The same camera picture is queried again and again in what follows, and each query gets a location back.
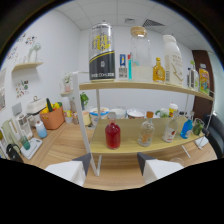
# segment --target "clear glass bottle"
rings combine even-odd
[[[152,61],[150,56],[150,40],[144,27],[131,28],[131,65],[132,80],[136,82],[152,82]]]
[[[139,145],[145,147],[152,143],[152,137],[155,131],[154,124],[152,123],[153,112],[147,111],[146,117],[149,118],[149,120],[142,123],[138,138]]]
[[[117,149],[121,143],[121,130],[116,124],[116,113],[108,113],[109,124],[105,128],[106,143],[109,149]]]
[[[178,111],[174,111],[173,112],[173,118],[166,125],[165,131],[164,131],[164,134],[163,134],[163,137],[162,137],[162,139],[165,142],[172,142],[175,135],[176,135],[176,132],[177,132],[177,129],[178,129],[178,122],[177,122],[178,114],[179,114]]]
[[[165,69],[161,65],[161,59],[156,58],[156,65],[153,67],[153,81],[165,82]]]

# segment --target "basket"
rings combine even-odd
[[[40,117],[44,123],[45,128],[49,130],[58,129],[65,122],[62,106],[50,113],[40,113]]]

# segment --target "blue bottle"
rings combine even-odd
[[[191,111],[190,113],[191,118],[189,118],[185,123],[184,126],[182,128],[182,131],[180,133],[180,136],[184,139],[187,139],[191,132],[192,132],[192,128],[193,128],[193,116],[194,116],[194,112]]]

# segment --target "poster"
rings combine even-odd
[[[22,81],[16,84],[16,98],[23,97],[29,94],[28,80]]]

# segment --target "wall shelf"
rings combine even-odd
[[[70,93],[73,93],[73,90],[69,91],[69,92],[62,92],[61,95],[68,95]]]
[[[18,70],[22,70],[26,68],[36,68],[37,66],[42,64],[43,62],[29,62],[29,63],[17,64],[15,65],[12,71],[14,72],[14,71],[18,71]]]

